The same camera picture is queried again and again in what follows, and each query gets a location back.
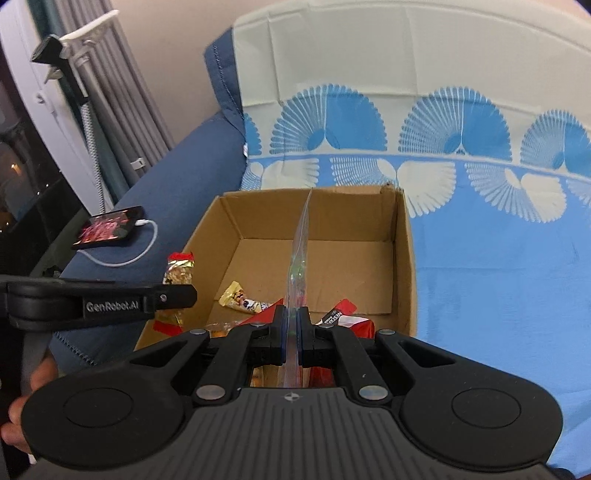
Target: phone screen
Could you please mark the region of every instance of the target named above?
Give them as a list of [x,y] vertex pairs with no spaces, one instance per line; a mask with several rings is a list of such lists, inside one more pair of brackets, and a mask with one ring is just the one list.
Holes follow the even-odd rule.
[[124,239],[138,219],[137,207],[90,217],[82,227],[74,248]]

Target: round pad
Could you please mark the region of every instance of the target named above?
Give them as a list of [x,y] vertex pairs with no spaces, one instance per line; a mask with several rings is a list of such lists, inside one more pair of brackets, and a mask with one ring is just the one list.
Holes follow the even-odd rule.
[[452,400],[457,418],[483,429],[500,429],[511,425],[519,414],[519,402],[492,388],[474,388],[458,393]]
[[560,408],[548,392],[475,362],[424,372],[400,416],[436,458],[490,471],[547,460],[562,430]]
[[61,466],[101,470],[136,462],[176,434],[183,405],[169,383],[143,368],[63,377],[22,412],[32,451]]
[[115,425],[131,413],[134,401],[114,388],[92,388],[74,394],[64,405],[64,414],[80,427],[100,428]]

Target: stitching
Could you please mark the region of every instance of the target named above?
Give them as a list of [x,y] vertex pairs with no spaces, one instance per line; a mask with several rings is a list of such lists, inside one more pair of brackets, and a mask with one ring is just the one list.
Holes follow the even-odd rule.
[[80,357],[87,364],[89,364],[92,367],[96,366],[96,363],[94,362],[94,360],[92,360],[89,356],[87,356],[87,355],[83,354],[82,352],[80,352],[80,350],[78,350],[75,346],[71,345],[70,342],[68,342],[68,340],[66,340],[64,337],[62,337],[62,335],[60,335],[58,332],[54,332],[53,335],[61,343],[63,343],[66,347],[68,347],[72,351],[72,353],[74,353],[75,355],[77,355],[78,357]]
[[234,104],[234,107],[236,108],[236,111],[240,114],[241,117],[243,117],[242,113],[240,112],[240,109],[238,108],[238,105],[234,101],[234,97],[230,93],[230,89],[228,88],[228,85],[226,84],[226,77],[224,77],[224,74],[223,74],[222,63],[220,62],[220,57],[219,57],[219,55],[217,53],[217,44],[214,42],[212,46],[213,46],[213,56],[216,59],[217,70],[220,73],[220,80],[222,81],[222,85],[226,89],[226,93],[228,94],[228,96],[230,97],[230,100]]

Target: smartphone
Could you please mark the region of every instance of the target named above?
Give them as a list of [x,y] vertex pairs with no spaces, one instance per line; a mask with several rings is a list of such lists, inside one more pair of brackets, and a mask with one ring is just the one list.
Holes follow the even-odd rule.
[[78,240],[72,245],[74,250],[115,245],[128,237],[135,222],[142,219],[142,207],[115,210],[88,219],[78,233]]

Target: white clip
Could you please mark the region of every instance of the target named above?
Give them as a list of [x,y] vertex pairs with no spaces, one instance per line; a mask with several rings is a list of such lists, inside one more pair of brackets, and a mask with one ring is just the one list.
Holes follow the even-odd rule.
[[134,170],[139,170],[139,169],[144,168],[146,166],[146,161],[142,157],[140,157],[136,161],[133,161],[131,163],[131,166]]

